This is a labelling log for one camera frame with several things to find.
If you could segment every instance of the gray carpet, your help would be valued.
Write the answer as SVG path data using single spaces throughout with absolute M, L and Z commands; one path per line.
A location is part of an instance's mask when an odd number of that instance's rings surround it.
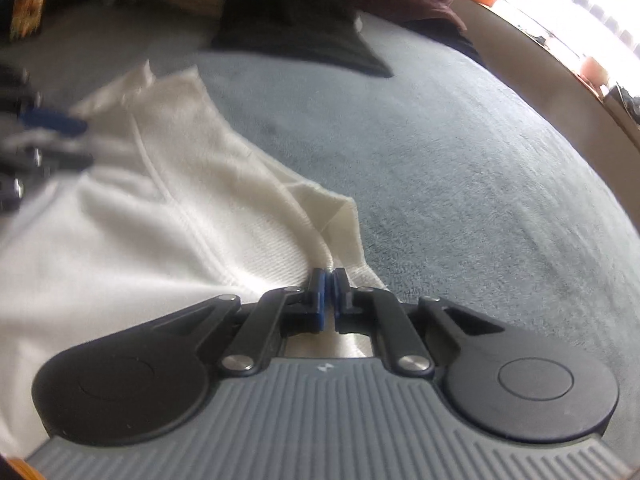
M 640 238 L 572 147 L 475 63 L 369 16 L 363 34 L 391 79 L 212 53 L 211 29 L 87 6 L 0 58 L 59 106 L 145 59 L 158 75 L 197 64 L 239 133 L 356 199 L 367 261 L 390 290 L 446 296 L 606 362 L 621 391 L 606 440 L 640 463 Z

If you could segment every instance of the window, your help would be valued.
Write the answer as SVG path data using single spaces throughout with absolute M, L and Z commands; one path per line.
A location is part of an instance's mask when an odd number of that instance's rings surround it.
M 504 1 L 551 33 L 570 68 L 593 56 L 612 82 L 640 95 L 640 0 Z

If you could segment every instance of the white cloth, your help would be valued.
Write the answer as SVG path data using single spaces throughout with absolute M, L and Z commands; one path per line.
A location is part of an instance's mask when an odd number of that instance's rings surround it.
M 253 302 L 313 267 L 382 286 L 353 200 L 236 134 L 196 69 L 155 80 L 145 65 L 75 112 L 94 167 L 52 179 L 0 233 L 0 452 L 46 438 L 31 381 L 63 349 L 219 294 Z

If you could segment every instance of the gray ribbed base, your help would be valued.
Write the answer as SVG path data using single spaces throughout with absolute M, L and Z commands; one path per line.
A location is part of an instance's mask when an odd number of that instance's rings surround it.
M 275 359 L 223 381 L 171 434 L 100 449 L 54 437 L 29 459 L 47 480 L 623 479 L 598 438 L 508 444 L 453 415 L 425 380 L 375 358 Z

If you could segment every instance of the black fabric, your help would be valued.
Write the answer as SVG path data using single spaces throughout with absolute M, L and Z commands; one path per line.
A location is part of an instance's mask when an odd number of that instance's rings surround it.
M 253 50 L 391 77 L 354 28 L 349 0 L 226 0 L 213 46 Z
M 611 93 L 613 98 L 618 101 L 631 118 L 640 125 L 640 97 L 631 97 L 631 94 L 622 88 L 619 84 Z
M 474 44 L 460 32 L 458 26 L 451 20 L 430 18 L 428 20 L 405 22 L 402 26 L 438 43 L 450 46 L 486 68 L 484 60 L 482 60 Z

